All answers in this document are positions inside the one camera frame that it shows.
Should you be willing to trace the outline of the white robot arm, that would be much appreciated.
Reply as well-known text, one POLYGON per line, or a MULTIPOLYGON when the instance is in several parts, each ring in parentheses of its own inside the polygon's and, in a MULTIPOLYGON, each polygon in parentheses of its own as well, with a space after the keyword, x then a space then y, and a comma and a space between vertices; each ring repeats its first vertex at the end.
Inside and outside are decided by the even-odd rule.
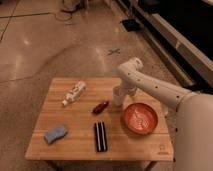
POLYGON ((213 171, 213 94, 200 93, 150 77, 131 58, 117 67, 121 103, 137 88, 176 112, 174 171, 213 171))

